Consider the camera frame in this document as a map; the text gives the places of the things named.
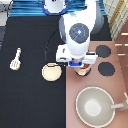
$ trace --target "cable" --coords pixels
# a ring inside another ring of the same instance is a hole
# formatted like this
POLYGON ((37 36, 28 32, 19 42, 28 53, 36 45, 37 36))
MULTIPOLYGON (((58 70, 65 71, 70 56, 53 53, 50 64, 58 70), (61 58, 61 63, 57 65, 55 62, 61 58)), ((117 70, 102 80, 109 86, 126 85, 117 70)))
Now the cable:
MULTIPOLYGON (((48 50, 48 45, 49 45, 49 43, 50 43, 52 37, 56 34, 56 32, 57 32, 58 30, 59 30, 59 29, 55 30, 55 31, 52 33, 52 35, 50 36, 50 38, 49 38, 49 40, 48 40, 48 42, 47 42, 47 44, 46 44, 46 48, 45 48, 45 63, 47 63, 47 50, 48 50)), ((47 64, 47 66, 48 66, 48 67, 55 67, 55 66, 65 66, 65 65, 64 65, 64 64, 56 64, 56 65, 49 66, 49 65, 47 64)))
POLYGON ((11 10, 9 7, 10 7, 12 2, 13 2, 13 0, 9 3, 8 9, 7 9, 7 18, 9 17, 9 12, 8 11, 11 10))
POLYGON ((1 11, 0 13, 5 12, 5 11, 6 11, 6 7, 5 7, 5 5, 4 5, 1 1, 0 1, 0 3, 4 6, 4 10, 1 11))

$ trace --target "wall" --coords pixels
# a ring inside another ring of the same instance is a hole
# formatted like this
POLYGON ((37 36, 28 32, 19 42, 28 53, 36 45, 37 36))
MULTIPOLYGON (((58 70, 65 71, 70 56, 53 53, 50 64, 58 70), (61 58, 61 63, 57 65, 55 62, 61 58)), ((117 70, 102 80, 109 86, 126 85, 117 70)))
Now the wall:
POLYGON ((121 35, 122 33, 128 33, 128 20, 115 40, 124 82, 128 92, 128 35, 121 35))
POLYGON ((111 30, 111 37, 115 40, 128 19, 128 0, 104 0, 106 14, 111 30))

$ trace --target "white robot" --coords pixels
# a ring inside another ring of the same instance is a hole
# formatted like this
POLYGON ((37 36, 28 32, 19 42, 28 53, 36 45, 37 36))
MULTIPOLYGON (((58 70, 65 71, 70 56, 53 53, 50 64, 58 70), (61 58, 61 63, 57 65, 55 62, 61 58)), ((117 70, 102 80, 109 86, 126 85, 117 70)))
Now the white robot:
POLYGON ((67 4, 71 0, 44 0, 44 13, 47 15, 62 15, 67 12, 67 4))
POLYGON ((96 62, 98 55, 89 52, 90 33, 99 32, 104 24, 98 0, 86 0, 87 9, 64 14, 59 20, 61 39, 66 43, 59 45, 56 61, 68 63, 74 69, 96 62))

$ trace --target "black circle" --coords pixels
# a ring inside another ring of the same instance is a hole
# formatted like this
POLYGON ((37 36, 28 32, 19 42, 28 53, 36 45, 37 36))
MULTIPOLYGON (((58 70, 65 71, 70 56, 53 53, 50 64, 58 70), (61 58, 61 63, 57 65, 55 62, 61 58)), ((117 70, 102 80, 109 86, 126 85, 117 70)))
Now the black circle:
POLYGON ((81 44, 81 43, 86 42, 86 40, 88 39, 89 29, 86 25, 81 24, 81 23, 77 23, 77 24, 74 24, 70 28, 69 35, 70 35, 72 40, 81 44))
POLYGON ((106 45, 99 45, 96 48, 96 54, 99 57, 106 58, 111 55, 111 49, 106 45))
POLYGON ((102 62, 98 66, 98 71, 103 76, 112 76, 115 73, 115 68, 109 62, 102 62))

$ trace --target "bowl rim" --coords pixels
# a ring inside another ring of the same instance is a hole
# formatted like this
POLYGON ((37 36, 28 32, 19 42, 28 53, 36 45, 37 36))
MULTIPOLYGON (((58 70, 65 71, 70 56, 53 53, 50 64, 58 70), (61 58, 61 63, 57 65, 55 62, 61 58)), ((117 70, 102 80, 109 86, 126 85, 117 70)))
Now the bowl rim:
POLYGON ((84 88, 84 89, 77 95, 77 98, 76 98, 76 112, 77 112, 79 118, 80 118, 85 124, 87 124, 88 126, 94 127, 94 128, 96 128, 96 127, 99 127, 99 128, 100 128, 100 127, 105 127, 105 126, 109 125, 109 124, 113 121, 113 119, 114 119, 114 117, 115 117, 115 110, 113 110, 113 114, 112 114, 111 119, 110 119, 107 123, 105 123, 104 125, 99 125, 99 126, 91 125, 91 124, 89 124, 88 122, 86 122, 86 121, 81 117, 81 115, 80 115, 80 113, 79 113, 79 111, 78 111, 78 108, 77 108, 78 99, 79 99, 80 95, 81 95, 84 91, 89 90, 89 89, 98 89, 98 90, 101 90, 101 91, 105 92, 105 93, 109 96, 110 100, 112 101, 112 104, 114 105, 114 100, 113 100, 112 97, 109 95, 109 93, 108 93, 107 91, 105 91, 104 89, 102 89, 102 88, 100 88, 100 87, 94 87, 94 86, 92 86, 92 87, 86 87, 86 88, 84 88))

